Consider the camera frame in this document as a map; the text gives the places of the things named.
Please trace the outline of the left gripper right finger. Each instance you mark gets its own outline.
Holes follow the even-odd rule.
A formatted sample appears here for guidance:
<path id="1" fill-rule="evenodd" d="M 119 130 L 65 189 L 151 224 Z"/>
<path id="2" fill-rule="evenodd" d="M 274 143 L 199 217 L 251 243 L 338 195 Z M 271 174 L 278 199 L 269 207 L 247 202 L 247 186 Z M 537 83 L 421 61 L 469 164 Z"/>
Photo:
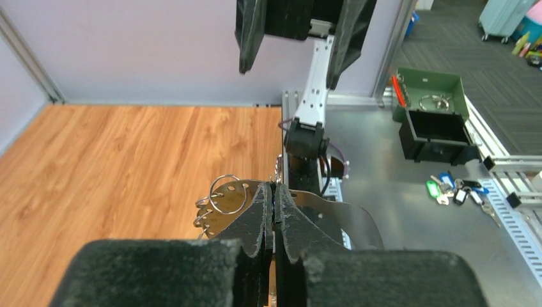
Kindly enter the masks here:
<path id="1" fill-rule="evenodd" d="M 274 194 L 279 306 L 486 306 L 455 253 L 387 250 L 371 214 L 278 184 Z"/>

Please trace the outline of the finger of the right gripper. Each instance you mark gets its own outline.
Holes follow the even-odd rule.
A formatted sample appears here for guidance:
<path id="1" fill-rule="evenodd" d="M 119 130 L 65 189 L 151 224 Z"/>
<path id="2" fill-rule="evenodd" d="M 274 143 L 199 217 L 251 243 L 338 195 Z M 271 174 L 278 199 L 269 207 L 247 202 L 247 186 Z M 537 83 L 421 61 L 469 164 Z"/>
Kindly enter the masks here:
<path id="1" fill-rule="evenodd" d="M 239 67 L 246 74 L 253 66 L 265 35 L 266 0 L 237 0 L 235 38 L 240 49 Z"/>
<path id="2" fill-rule="evenodd" d="M 343 2 L 330 52 L 328 89 L 336 89 L 341 74 L 360 58 L 375 6 L 376 0 Z"/>

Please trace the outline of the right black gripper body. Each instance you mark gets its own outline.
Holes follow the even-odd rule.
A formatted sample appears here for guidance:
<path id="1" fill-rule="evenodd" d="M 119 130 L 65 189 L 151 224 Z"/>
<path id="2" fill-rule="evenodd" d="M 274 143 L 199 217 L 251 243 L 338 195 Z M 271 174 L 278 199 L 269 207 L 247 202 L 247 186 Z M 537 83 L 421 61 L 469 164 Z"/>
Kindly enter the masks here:
<path id="1" fill-rule="evenodd" d="M 320 20 L 333 25 L 338 23 L 344 1 L 265 1 L 266 35 L 304 41 L 310 36 L 311 21 Z"/>

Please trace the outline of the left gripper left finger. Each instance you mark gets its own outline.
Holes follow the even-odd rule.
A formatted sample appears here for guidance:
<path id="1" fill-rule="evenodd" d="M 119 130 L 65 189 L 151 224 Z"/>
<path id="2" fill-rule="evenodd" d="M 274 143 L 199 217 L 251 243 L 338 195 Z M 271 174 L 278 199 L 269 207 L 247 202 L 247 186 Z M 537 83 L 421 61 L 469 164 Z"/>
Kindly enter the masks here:
<path id="1" fill-rule="evenodd" d="M 273 185 L 210 240 L 103 239 L 72 258 L 51 306 L 264 306 Z"/>

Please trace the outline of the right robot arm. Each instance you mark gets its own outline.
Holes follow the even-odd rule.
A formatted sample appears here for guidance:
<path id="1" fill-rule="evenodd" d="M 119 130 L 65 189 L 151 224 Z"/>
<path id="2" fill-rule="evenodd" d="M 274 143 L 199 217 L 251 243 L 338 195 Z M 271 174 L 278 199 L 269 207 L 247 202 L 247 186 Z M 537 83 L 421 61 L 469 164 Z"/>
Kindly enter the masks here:
<path id="1" fill-rule="evenodd" d="M 294 190 L 323 195 L 331 178 L 325 136 L 329 93 L 361 56 L 376 1 L 236 2 L 235 38 L 241 74 L 250 71 L 264 36 L 305 41 L 315 38 L 311 67 L 298 107 L 283 139 L 288 183 Z"/>

